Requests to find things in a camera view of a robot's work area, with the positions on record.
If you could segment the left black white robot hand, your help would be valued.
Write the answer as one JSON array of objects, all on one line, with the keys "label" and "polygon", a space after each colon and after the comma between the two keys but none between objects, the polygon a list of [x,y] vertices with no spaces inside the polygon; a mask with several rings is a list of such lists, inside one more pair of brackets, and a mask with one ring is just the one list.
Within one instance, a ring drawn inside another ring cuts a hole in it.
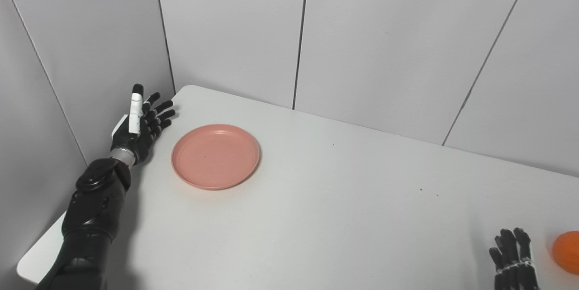
[{"label": "left black white robot hand", "polygon": [[111,135],[111,157],[129,167],[146,161],[153,144],[176,115],[171,100],[152,106],[160,98],[159,92],[145,98],[143,85],[133,85],[129,112],[118,121]]}]

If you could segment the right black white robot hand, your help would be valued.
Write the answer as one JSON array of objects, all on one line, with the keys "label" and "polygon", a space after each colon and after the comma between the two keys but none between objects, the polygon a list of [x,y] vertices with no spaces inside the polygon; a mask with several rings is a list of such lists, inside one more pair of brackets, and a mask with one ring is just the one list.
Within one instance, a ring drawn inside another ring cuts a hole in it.
[{"label": "right black white robot hand", "polygon": [[489,255],[494,263],[495,290],[539,290],[529,234],[522,228],[501,229]]}]

